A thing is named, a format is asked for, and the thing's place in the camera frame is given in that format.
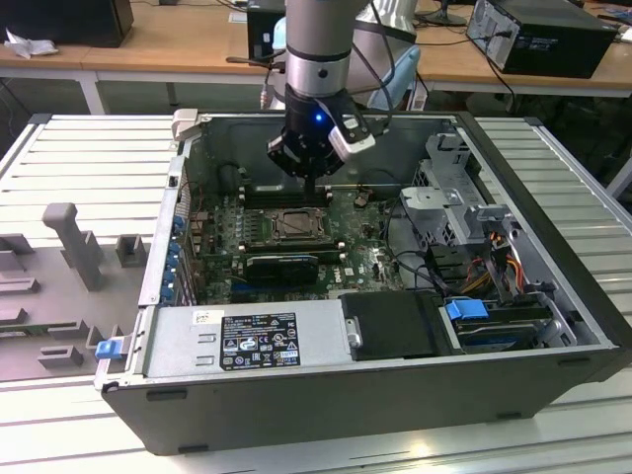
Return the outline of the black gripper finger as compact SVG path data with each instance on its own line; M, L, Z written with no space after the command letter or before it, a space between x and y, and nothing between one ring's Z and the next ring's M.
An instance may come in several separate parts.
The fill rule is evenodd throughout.
M303 180L303 191L312 195L312 171L309 158L297 155L290 147L291 140L284 133L270 140L267 144L267 155L290 178Z
M322 177L332 176L344 162L338 157L335 150L318 152L312 158L312 194L317 195L316 181Z

